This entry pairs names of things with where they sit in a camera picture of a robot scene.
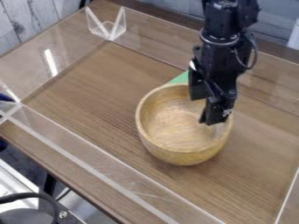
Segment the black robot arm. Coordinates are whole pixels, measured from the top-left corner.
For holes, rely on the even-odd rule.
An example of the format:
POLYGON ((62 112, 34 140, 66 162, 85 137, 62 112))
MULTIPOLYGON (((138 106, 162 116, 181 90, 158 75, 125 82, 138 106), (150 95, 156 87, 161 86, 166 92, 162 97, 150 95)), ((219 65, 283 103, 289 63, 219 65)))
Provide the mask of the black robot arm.
POLYGON ((204 100, 200 123, 229 118, 237 99, 237 78, 257 62, 257 46, 248 27, 257 22, 257 0, 201 0, 204 26, 192 48, 188 87, 192 100, 204 100))

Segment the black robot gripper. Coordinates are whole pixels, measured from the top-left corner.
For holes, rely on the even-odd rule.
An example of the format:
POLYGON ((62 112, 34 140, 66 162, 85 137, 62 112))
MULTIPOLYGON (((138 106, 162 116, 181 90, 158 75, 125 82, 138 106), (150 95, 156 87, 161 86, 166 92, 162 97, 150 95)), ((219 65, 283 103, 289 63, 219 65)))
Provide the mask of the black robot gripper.
POLYGON ((224 123, 237 99, 237 78, 252 68, 248 64, 253 41, 239 38, 232 44, 209 43, 192 48, 188 67, 191 100, 204 100, 199 123, 224 123))

